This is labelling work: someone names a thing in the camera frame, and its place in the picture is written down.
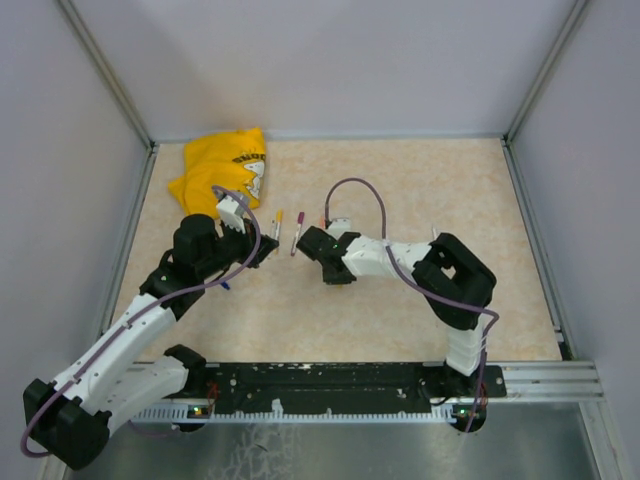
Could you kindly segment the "white pen red marks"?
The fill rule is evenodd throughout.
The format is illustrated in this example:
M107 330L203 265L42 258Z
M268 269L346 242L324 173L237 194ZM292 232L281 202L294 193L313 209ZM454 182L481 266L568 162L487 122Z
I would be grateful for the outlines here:
M301 229L302 229L302 224L301 223L297 223L296 224L296 230L292 239L292 244L291 244L291 248L290 248L290 256L293 257L296 254L297 251L297 243L299 241L300 235L301 235Z

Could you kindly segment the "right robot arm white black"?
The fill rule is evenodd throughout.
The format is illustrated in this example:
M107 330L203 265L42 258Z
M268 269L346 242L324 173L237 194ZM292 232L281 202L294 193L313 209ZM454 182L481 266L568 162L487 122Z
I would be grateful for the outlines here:
M485 337L499 318L489 308L497 279L456 236L441 233L430 243L398 243L311 227L300 237L297 250L319 262L327 285L388 277L423 295L447 327L448 387L466 396L481 385Z

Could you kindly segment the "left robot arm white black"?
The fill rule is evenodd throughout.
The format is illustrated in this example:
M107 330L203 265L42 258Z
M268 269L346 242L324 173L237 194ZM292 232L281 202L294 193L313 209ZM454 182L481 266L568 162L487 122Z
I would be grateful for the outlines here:
M173 246L140 286L120 318L52 381L33 380L23 392L24 456L53 455L73 470L91 464L112 435L158 400L182 392L194 397L208 384L205 360L177 345L138 372L142 351L173 327L206 289L256 268L278 247L254 216L185 217Z

